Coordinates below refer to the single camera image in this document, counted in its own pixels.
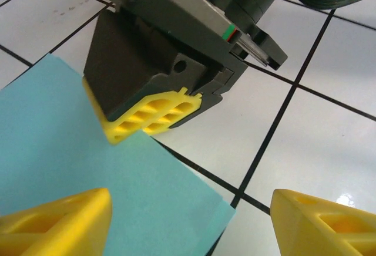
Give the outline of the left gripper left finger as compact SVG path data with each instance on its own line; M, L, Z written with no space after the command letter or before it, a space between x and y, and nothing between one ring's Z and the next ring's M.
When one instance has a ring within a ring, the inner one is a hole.
M112 219L106 188L1 217L1 255L103 255Z

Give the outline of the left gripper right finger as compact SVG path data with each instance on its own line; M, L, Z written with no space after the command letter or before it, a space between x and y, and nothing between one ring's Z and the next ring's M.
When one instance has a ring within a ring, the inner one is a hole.
M281 255L375 255L375 214L276 189L270 216Z

